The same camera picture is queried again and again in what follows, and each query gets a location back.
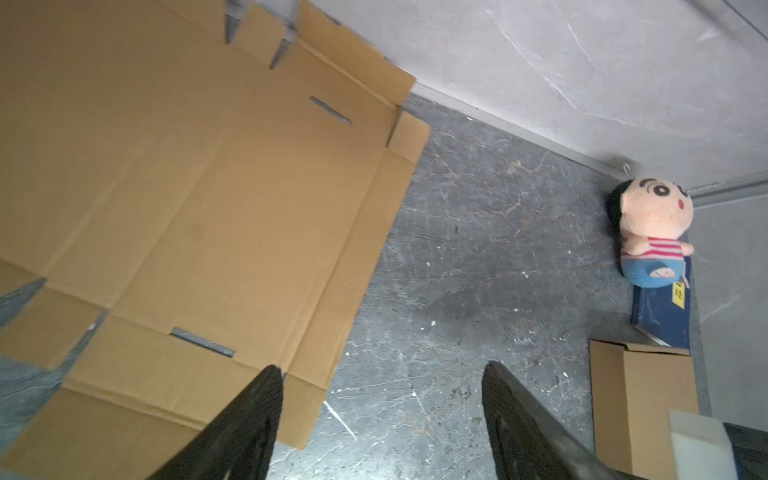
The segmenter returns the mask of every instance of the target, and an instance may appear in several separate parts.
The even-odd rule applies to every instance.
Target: plush toy
[[[659,288],[685,282],[685,260],[694,253],[680,242],[694,219],[688,192],[668,180],[635,178],[611,192],[608,216],[621,233],[621,270],[634,285]]]

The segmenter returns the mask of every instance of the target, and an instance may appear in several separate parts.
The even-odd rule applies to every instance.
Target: yellow label
[[[675,282],[672,286],[672,301],[685,310],[685,284],[683,282]]]

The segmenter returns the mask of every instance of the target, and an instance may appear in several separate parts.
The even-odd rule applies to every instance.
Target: striped shirt
[[[683,259],[683,247],[677,240],[669,238],[655,238],[648,237],[650,242],[650,250],[641,255],[630,255],[625,251],[621,251],[621,258],[627,258],[632,260],[682,260]]]

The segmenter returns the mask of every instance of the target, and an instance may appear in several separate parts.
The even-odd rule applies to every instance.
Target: doll hair
[[[611,232],[614,235],[619,234],[619,222],[621,221],[621,195],[627,191],[634,178],[618,184],[614,190],[605,198],[605,208],[608,211],[608,220],[611,225]]]

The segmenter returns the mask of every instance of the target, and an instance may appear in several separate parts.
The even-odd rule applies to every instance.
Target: blue book
[[[690,285],[690,257],[685,257]],[[683,282],[662,288],[634,288],[632,326],[664,346],[690,348],[690,289]]]

